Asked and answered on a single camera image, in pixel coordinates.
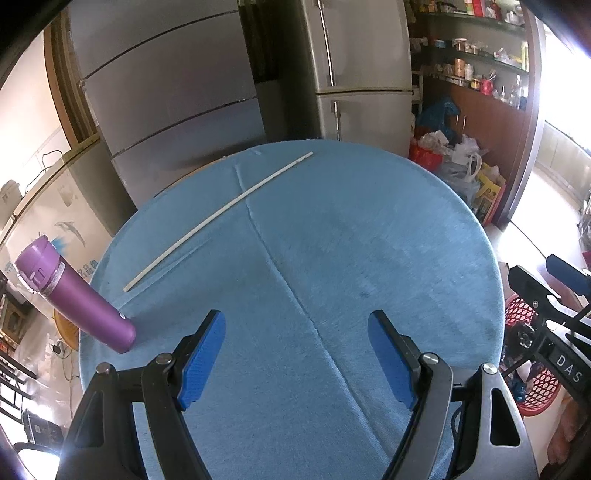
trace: white stick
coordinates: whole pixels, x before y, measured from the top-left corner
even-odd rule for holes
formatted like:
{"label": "white stick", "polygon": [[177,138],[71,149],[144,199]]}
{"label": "white stick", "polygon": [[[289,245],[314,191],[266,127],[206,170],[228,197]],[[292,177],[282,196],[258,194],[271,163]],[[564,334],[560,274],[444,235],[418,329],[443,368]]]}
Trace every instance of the white stick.
{"label": "white stick", "polygon": [[231,207],[233,207],[234,205],[236,205],[238,202],[240,202],[240,200],[248,197],[252,192],[254,192],[255,190],[259,189],[260,187],[262,187],[265,183],[270,182],[271,180],[273,180],[274,178],[277,178],[279,175],[281,175],[283,172],[289,170],[291,167],[296,166],[298,163],[300,163],[301,161],[307,159],[308,157],[310,157],[312,155],[313,152],[309,152],[306,155],[301,156],[300,158],[298,158],[297,160],[294,160],[293,162],[291,162],[289,165],[286,165],[285,167],[281,168],[280,170],[277,170],[275,173],[269,175],[267,178],[265,178],[264,180],[261,180],[259,183],[257,183],[255,186],[250,187],[247,191],[245,191],[244,193],[241,193],[239,196],[237,196],[235,199],[233,199],[231,202],[225,204],[222,208],[220,208],[217,212],[215,212],[214,214],[210,215],[209,217],[207,217],[203,222],[201,222],[199,225],[197,225],[195,228],[193,228],[189,233],[187,233],[184,237],[182,237],[180,240],[178,240],[175,244],[173,244],[172,246],[170,246],[168,248],[168,250],[166,250],[166,252],[164,252],[162,255],[160,255],[156,260],[154,260],[150,265],[148,265],[146,268],[144,268],[132,281],[130,281],[125,287],[123,287],[123,291],[129,291],[131,290],[134,285],[139,282],[142,278],[144,278],[148,273],[150,273],[150,271],[152,271],[154,269],[154,267],[156,265],[158,265],[162,260],[164,260],[167,256],[169,256],[172,252],[174,252],[178,247],[180,247],[183,243],[185,243],[187,240],[189,240],[193,235],[195,235],[199,230],[201,230],[204,226],[206,226],[208,223],[212,222],[213,220],[215,220],[217,217],[219,217],[223,212],[229,210]]}

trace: wooden shelf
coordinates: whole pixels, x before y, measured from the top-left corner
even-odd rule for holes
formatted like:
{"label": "wooden shelf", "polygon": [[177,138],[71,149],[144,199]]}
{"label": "wooden shelf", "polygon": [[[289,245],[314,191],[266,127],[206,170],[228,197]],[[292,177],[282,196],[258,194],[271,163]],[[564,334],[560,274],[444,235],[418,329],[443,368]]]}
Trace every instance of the wooden shelf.
{"label": "wooden shelf", "polygon": [[445,78],[449,78],[449,79],[453,79],[453,80],[460,80],[460,81],[468,82],[468,80],[466,80],[464,78],[456,77],[455,75],[445,75],[443,73],[430,73],[429,75],[426,75],[426,77],[428,77],[431,80],[438,80],[439,82],[448,83],[448,84],[453,85],[455,87],[469,90],[474,95],[478,95],[481,102],[494,102],[495,104],[500,103],[501,105],[504,105],[505,107],[510,108],[511,110],[515,110],[517,112],[516,115],[523,115],[525,113],[523,110],[519,110],[518,108],[511,106],[508,103],[505,103],[502,100],[499,100],[498,98],[494,98],[492,95],[484,95],[484,93],[481,93],[478,90],[474,90],[468,86],[458,85],[457,83],[448,82],[447,80],[443,80],[440,77],[445,77]]}
{"label": "wooden shelf", "polygon": [[442,53],[446,53],[451,56],[456,56],[464,59],[476,59],[481,60],[490,65],[494,65],[495,68],[500,67],[505,70],[509,70],[517,75],[529,75],[530,73],[527,70],[521,69],[519,67],[515,67],[513,65],[509,65],[508,63],[504,63],[499,60],[492,59],[490,57],[483,57],[482,55],[476,55],[475,53],[468,53],[465,51],[456,50],[455,48],[437,48],[437,47],[424,47],[428,48],[430,51],[441,51]]}
{"label": "wooden shelf", "polygon": [[520,25],[513,25],[507,22],[500,22],[492,18],[486,17],[475,17],[474,15],[468,15],[467,13],[454,12],[454,13],[439,13],[439,12],[421,12],[419,15],[425,17],[440,17],[440,18],[455,18],[472,22],[481,25],[486,28],[493,28],[494,30],[501,30],[512,35],[516,35],[519,38],[525,39],[525,28]]}

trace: purple water bottle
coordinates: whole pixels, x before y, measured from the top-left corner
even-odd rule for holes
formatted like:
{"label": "purple water bottle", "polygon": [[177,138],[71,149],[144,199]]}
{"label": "purple water bottle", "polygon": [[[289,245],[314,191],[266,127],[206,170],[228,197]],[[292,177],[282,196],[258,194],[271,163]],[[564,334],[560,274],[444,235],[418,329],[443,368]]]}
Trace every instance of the purple water bottle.
{"label": "purple water bottle", "polygon": [[23,283],[40,293],[80,330],[119,353],[135,340],[135,327],[86,283],[64,260],[46,235],[18,256],[15,265]]}

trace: table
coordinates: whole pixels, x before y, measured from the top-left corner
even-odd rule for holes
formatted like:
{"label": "table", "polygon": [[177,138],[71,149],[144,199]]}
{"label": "table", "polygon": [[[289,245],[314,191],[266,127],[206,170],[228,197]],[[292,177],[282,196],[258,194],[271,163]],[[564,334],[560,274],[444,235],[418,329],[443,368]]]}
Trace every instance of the table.
{"label": "table", "polygon": [[[129,293],[123,286],[205,217],[299,156],[314,155],[224,213]],[[412,162],[357,144],[267,144],[198,170],[117,233],[92,286],[137,326],[118,355],[81,335],[95,366],[147,364],[224,312],[224,344],[184,414],[214,480],[381,478],[410,418],[370,346],[383,309],[450,365],[498,363],[503,298],[491,246],[466,205]],[[143,406],[150,478],[162,478]],[[450,432],[436,465],[444,476]]]}

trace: blue plastic bag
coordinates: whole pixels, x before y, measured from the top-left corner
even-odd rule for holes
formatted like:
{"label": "blue plastic bag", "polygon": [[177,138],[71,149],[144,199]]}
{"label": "blue plastic bag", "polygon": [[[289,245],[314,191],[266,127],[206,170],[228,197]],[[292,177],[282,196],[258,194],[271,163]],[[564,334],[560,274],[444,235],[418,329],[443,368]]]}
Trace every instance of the blue plastic bag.
{"label": "blue plastic bag", "polygon": [[460,115],[460,109],[453,103],[452,99],[443,97],[437,103],[423,110],[423,113],[418,116],[417,125],[427,127],[433,132],[441,130],[450,140],[450,143],[455,143],[456,133],[445,123],[447,115]]}

